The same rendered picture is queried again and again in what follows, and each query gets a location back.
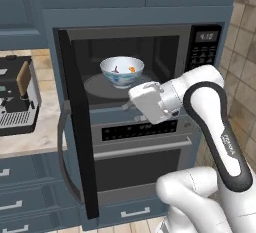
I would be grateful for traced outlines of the black microwave door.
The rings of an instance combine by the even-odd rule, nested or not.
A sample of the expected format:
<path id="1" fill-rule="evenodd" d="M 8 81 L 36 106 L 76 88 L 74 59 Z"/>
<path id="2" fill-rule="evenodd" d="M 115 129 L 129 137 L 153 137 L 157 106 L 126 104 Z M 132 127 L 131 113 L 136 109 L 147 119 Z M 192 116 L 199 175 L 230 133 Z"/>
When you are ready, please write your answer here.
<path id="1" fill-rule="evenodd" d="M 99 216 L 99 204 L 90 126 L 89 103 L 79 68 L 76 63 L 72 42 L 66 30 L 58 30 L 58 43 L 63 63 L 67 96 L 71 106 L 76 154 L 82 189 L 83 204 L 88 219 Z"/>

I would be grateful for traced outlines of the grey microwave turntable plate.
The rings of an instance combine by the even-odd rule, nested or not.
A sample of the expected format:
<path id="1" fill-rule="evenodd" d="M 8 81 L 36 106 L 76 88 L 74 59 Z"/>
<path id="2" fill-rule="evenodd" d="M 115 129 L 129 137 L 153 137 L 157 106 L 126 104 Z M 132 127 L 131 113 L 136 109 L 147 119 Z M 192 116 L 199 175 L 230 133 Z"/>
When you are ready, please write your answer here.
<path id="1" fill-rule="evenodd" d="M 139 79 L 127 88 L 117 88 L 103 74 L 98 74 L 86 80 L 84 88 L 89 94 L 100 98 L 124 99 L 128 97 L 128 91 L 131 88 L 149 81 L 151 81 L 151 78 L 142 74 Z"/>

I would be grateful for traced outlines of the steel built-in oven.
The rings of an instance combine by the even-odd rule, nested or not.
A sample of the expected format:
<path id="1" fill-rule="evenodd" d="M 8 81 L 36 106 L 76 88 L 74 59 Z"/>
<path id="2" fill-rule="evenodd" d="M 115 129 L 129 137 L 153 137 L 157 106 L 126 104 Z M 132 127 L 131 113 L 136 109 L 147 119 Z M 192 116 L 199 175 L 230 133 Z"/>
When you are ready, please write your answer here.
<path id="1" fill-rule="evenodd" d="M 90 112 L 93 152 L 147 147 L 185 141 L 192 145 L 107 159 L 95 159 L 98 200 L 101 205 L 156 194 L 157 179 L 190 168 L 196 159 L 199 129 L 186 112 L 153 125 L 140 120 L 136 109 L 97 109 Z"/>

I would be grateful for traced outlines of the blue drawer front under oven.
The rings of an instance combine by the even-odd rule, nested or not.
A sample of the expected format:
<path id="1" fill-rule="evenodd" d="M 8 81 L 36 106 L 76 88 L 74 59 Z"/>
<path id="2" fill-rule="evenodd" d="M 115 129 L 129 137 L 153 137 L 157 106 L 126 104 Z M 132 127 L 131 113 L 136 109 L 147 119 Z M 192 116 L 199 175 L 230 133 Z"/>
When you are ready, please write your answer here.
<path id="1" fill-rule="evenodd" d="M 121 218 L 120 212 L 127 213 L 143 210 L 150 207 L 151 212 L 144 215 Z M 88 219 L 84 208 L 80 211 L 81 224 L 84 231 L 103 227 L 115 226 L 119 224 L 161 217 L 168 212 L 168 206 L 164 204 L 157 196 L 150 198 L 128 200 L 99 207 L 99 216 L 94 219 Z"/>

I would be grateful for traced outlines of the blue wall cupboard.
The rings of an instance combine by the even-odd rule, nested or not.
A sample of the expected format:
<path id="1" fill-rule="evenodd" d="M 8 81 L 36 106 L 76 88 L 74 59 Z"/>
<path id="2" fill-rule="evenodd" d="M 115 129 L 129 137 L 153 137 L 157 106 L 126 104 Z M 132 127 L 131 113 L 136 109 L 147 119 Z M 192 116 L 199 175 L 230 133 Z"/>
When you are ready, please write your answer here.
<path id="1" fill-rule="evenodd" d="M 41 0 L 0 0 L 0 51 L 47 47 Z"/>

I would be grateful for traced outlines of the black silver coffee machine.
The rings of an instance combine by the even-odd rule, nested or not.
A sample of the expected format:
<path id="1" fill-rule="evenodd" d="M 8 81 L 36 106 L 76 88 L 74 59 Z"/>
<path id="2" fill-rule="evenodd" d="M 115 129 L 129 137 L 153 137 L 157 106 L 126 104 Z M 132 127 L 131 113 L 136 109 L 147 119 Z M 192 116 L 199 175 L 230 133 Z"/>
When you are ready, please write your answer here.
<path id="1" fill-rule="evenodd" d="M 32 57 L 0 57 L 0 136 L 33 132 L 41 103 Z"/>

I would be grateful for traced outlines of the white blue patterned bowl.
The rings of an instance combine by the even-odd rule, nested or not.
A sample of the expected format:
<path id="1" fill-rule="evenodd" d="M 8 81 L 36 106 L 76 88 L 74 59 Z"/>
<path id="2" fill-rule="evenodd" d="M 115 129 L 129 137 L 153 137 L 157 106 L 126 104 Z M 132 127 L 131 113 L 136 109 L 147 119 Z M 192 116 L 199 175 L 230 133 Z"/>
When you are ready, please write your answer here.
<path id="1" fill-rule="evenodd" d="M 144 63 L 134 57 L 116 56 L 104 59 L 100 69 L 114 87 L 125 89 L 141 77 Z"/>

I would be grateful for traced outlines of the black steel microwave oven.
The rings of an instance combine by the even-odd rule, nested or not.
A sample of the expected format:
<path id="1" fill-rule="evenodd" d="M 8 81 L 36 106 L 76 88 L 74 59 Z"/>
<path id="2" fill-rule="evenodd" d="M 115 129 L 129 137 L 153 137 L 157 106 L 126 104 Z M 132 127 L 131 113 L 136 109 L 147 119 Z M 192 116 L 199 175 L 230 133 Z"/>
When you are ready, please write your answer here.
<path id="1" fill-rule="evenodd" d="M 68 99 L 58 30 L 66 30 L 75 52 L 83 85 L 92 76 L 103 74 L 100 63 L 109 57 L 128 56 L 144 63 L 151 81 L 164 83 L 202 65 L 213 65 L 222 26 L 152 25 L 54 29 L 54 41 L 61 74 L 63 95 Z M 89 109 L 115 107 L 128 101 L 100 98 L 86 91 Z"/>

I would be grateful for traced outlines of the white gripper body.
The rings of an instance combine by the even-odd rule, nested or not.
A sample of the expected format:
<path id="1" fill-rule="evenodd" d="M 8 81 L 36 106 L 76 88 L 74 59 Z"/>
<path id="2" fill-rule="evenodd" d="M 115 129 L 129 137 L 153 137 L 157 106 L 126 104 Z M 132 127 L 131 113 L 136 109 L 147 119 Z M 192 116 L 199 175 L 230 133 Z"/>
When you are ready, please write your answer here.
<path id="1" fill-rule="evenodd" d="M 151 124 L 159 124 L 168 119 L 168 110 L 160 96 L 160 83 L 147 82 L 131 88 L 130 101 Z"/>

